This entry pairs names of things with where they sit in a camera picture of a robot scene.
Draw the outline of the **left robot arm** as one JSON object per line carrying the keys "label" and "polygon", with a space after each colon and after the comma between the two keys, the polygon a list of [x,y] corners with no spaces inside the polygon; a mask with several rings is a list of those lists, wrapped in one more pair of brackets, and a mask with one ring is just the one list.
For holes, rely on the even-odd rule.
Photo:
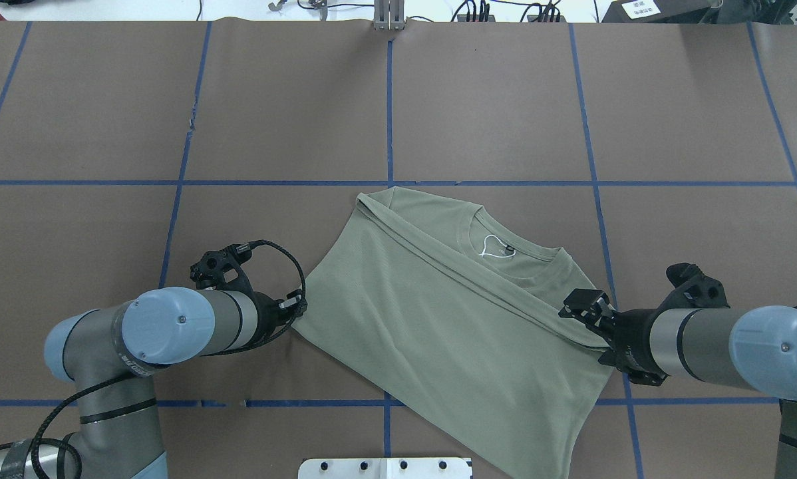
{"label": "left robot arm", "polygon": [[252,351],[286,333],[307,309],[305,275],[284,298],[256,291],[243,264],[268,240],[207,251],[194,288],[168,286],[61,321],[45,364],[76,392],[31,438],[0,445],[0,478],[166,478],[154,375],[198,357]]}

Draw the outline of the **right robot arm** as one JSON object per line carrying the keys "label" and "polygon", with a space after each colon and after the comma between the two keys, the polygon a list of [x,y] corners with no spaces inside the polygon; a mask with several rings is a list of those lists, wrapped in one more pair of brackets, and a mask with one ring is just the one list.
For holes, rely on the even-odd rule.
{"label": "right robot arm", "polygon": [[600,337],[599,363],[633,384],[684,376],[778,399],[774,476],[797,478],[797,306],[733,309],[721,282],[693,263],[670,265],[666,276],[673,288],[657,307],[618,311],[604,291],[575,289],[559,317]]}

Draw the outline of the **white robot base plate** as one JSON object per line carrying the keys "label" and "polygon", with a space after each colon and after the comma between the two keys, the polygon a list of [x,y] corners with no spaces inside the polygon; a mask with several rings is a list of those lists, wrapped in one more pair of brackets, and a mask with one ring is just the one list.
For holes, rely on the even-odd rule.
{"label": "white robot base plate", "polygon": [[298,478],[474,478],[470,458],[311,458]]}

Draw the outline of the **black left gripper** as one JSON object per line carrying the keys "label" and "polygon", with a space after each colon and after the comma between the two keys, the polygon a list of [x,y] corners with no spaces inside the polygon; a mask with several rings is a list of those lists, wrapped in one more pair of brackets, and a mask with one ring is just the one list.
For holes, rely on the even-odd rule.
{"label": "black left gripper", "polygon": [[211,249],[203,254],[197,263],[190,267],[190,279],[198,290],[215,289],[238,292],[252,303],[257,312],[256,333],[281,333],[289,329],[294,321],[307,311],[305,297],[307,288],[303,269],[298,260],[280,245],[271,245],[292,261],[301,280],[301,285],[289,292],[284,299],[275,299],[256,291],[249,277],[244,273],[243,264],[252,258],[258,245],[228,245],[223,249]]}

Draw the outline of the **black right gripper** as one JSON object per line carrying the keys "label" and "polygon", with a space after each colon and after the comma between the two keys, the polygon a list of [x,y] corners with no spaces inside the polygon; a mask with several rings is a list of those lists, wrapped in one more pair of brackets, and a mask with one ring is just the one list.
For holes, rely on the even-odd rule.
{"label": "black right gripper", "polygon": [[684,324],[693,313],[729,307],[724,286],[693,263],[676,263],[665,275],[673,286],[658,307],[618,311],[602,290],[577,288],[563,301],[560,318],[575,319],[605,341],[599,364],[615,368],[636,385],[661,386],[666,378],[687,374],[683,358]]}

